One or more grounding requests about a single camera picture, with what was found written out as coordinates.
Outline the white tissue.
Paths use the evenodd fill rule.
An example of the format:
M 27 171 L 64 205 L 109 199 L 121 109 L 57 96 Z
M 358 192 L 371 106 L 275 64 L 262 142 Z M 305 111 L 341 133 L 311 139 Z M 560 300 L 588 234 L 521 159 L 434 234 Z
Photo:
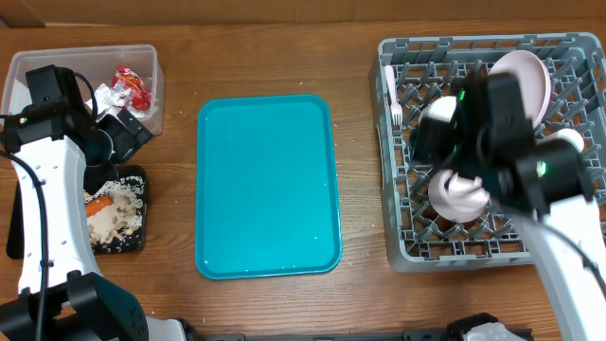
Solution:
M 148 113 L 141 105 L 136 108 L 135 91 L 116 85 L 110 88 L 107 84 L 101 84 L 94 92 L 94 98 L 98 107 L 98 114 L 117 116 L 121 110 L 129 111 L 136 118 L 142 118 Z

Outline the white bowl with rice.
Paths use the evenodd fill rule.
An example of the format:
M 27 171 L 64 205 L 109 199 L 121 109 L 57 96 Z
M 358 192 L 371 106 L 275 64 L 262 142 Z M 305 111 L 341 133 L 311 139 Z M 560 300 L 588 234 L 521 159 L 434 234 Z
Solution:
M 446 96 L 441 97 L 430 105 L 425 107 L 419 116 L 419 124 L 425 119 L 430 118 L 433 120 L 450 123 L 452 117 L 455 114 L 457 106 L 457 97 Z

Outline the pink round plate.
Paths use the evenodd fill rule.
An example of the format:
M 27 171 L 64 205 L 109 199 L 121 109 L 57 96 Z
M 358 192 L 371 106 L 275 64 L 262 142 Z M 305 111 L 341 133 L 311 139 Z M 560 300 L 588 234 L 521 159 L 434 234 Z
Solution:
M 545 64 L 533 53 L 515 50 L 500 58 L 489 74 L 513 74 L 520 85 L 526 117 L 536 128 L 543 120 L 551 96 L 551 79 Z

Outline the pink bowl with peanuts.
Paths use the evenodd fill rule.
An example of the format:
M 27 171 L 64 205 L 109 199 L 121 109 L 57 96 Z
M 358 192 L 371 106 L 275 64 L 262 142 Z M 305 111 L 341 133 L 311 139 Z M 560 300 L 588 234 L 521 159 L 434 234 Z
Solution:
M 452 170 L 440 170 L 432 178 L 428 197 L 438 215 L 456 223 L 478 218 L 490 199 L 479 177 L 471 180 Z

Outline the red snack wrapper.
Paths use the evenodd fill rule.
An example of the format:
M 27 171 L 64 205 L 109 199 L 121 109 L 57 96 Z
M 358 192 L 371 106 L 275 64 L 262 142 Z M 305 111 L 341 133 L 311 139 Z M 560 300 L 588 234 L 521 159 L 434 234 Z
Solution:
M 142 79 L 126 66 L 120 66 L 113 77 L 112 89 L 126 95 L 131 106 L 138 111 L 147 111 L 152 104 L 152 93 Z

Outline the white paper cup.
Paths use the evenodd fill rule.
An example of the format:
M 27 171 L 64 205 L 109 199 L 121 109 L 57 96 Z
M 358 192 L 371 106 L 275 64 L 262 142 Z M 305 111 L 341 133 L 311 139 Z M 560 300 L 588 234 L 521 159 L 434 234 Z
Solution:
M 564 128 L 560 129 L 555 133 L 547 135 L 544 138 L 541 138 L 537 141 L 538 144 L 546 143 L 552 140 L 564 140 L 573 145 L 579 153 L 583 152 L 584 149 L 584 140 L 579 132 L 574 129 Z

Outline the white plastic fork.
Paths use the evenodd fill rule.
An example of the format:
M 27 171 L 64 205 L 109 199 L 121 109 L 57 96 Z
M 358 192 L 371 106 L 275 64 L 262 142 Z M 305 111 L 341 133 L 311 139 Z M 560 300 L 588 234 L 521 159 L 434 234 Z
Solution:
M 388 96 L 390 101 L 391 119 L 394 125 L 402 124 L 403 110 L 398 101 L 398 91 L 396 86 L 395 71 L 391 65 L 384 68 L 385 79 L 387 83 Z

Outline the orange carrot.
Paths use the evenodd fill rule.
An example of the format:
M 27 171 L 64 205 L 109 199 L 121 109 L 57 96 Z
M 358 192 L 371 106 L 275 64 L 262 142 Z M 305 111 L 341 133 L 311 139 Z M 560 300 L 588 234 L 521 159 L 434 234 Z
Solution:
M 96 215 L 101 210 L 103 210 L 105 207 L 110 206 L 112 203 L 113 203 L 113 198 L 111 196 L 101 196 L 101 197 L 98 197 L 97 199 L 91 200 L 84 206 L 86 217 L 90 218 L 90 217 Z

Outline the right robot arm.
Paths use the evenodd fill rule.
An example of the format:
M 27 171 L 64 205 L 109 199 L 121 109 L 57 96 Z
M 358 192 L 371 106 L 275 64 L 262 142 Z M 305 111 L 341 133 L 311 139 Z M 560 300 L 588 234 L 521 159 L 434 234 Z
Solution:
M 510 216 L 529 249 L 565 340 L 605 337 L 605 242 L 581 137 L 537 139 L 517 78 L 465 78 L 422 110 L 412 154 L 432 165 L 429 199 L 453 222 L 489 200 Z

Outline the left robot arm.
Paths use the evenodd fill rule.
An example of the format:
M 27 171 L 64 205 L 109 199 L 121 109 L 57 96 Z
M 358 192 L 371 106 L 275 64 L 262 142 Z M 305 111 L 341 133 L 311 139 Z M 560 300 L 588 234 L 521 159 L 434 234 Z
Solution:
M 1 144 L 19 181 L 23 268 L 18 297 L 1 306 L 9 340 L 193 340 L 183 319 L 145 315 L 100 273 L 85 193 L 96 193 L 152 137 L 128 111 L 86 109 L 82 74 L 53 64 L 26 73 L 31 103 L 3 116 Z

